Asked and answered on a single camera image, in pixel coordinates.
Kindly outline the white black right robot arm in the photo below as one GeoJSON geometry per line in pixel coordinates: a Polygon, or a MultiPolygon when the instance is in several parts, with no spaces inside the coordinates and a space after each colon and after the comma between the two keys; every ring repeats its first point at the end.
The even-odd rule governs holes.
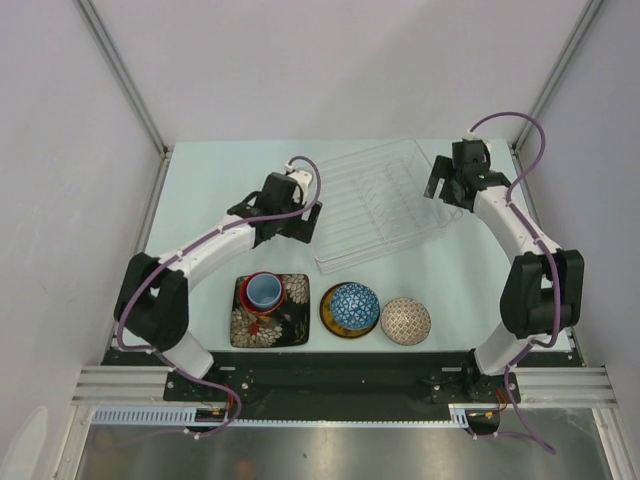
{"type": "Polygon", "coordinates": [[[491,168],[481,140],[452,144],[438,156],[427,195],[473,213],[489,229],[510,262],[499,300],[501,323],[473,352],[475,366],[461,376],[463,393],[484,401],[497,389],[495,375],[517,364],[534,346],[551,348],[581,313],[585,263],[577,250],[549,238],[513,199],[514,185],[491,168]]]}

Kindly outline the red black lacquer cup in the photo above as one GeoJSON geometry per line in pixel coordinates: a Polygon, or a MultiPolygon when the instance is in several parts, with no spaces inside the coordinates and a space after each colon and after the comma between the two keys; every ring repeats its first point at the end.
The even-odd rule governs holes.
{"type": "Polygon", "coordinates": [[[281,279],[278,275],[276,275],[276,274],[274,274],[274,273],[271,273],[271,274],[274,274],[274,275],[278,276],[278,277],[279,277],[279,279],[280,279],[280,281],[281,281],[281,284],[282,284],[282,287],[283,287],[283,292],[282,292],[281,299],[280,299],[280,301],[279,301],[279,302],[278,302],[278,303],[277,303],[273,308],[271,308],[271,309],[269,309],[269,310],[258,310],[258,309],[256,309],[255,307],[253,307],[253,306],[252,306],[252,304],[248,301],[247,296],[246,296],[246,287],[247,287],[247,283],[248,283],[249,279],[250,279],[252,276],[254,276],[254,275],[258,274],[258,273],[271,273],[271,272],[266,272],[266,271],[263,271],[263,272],[256,272],[256,273],[254,273],[254,274],[252,274],[252,275],[248,276],[248,277],[243,281],[243,283],[242,283],[242,285],[241,285],[241,287],[240,287],[240,301],[241,301],[241,303],[243,304],[243,306],[244,306],[245,308],[247,308],[248,310],[250,310],[250,311],[252,311],[252,312],[257,312],[258,314],[272,312],[272,311],[274,311],[275,309],[277,309],[277,308],[282,304],[282,302],[284,301],[284,298],[285,298],[285,287],[284,287],[283,281],[282,281],[282,279],[281,279]]]}

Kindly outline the light blue plastic cup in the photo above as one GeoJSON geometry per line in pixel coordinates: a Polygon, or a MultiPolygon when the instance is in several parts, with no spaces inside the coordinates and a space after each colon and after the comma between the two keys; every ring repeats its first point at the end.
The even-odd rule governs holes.
{"type": "Polygon", "coordinates": [[[281,299],[283,287],[278,276],[258,273],[252,276],[246,287],[248,301],[258,310],[269,310],[281,299]]]}

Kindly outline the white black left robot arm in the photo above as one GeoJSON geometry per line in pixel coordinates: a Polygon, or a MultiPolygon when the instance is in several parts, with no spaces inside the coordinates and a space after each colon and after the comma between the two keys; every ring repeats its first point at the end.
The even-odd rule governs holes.
{"type": "Polygon", "coordinates": [[[317,173],[289,166],[269,174],[259,191],[192,243],[161,256],[134,255],[114,308],[119,348],[139,349],[123,342],[123,332],[131,332],[145,341],[143,351],[186,373],[185,385],[197,398],[214,397],[221,376],[211,369],[213,356],[188,331],[191,291],[227,261],[275,236],[309,243],[322,208],[320,187],[317,173]]]}

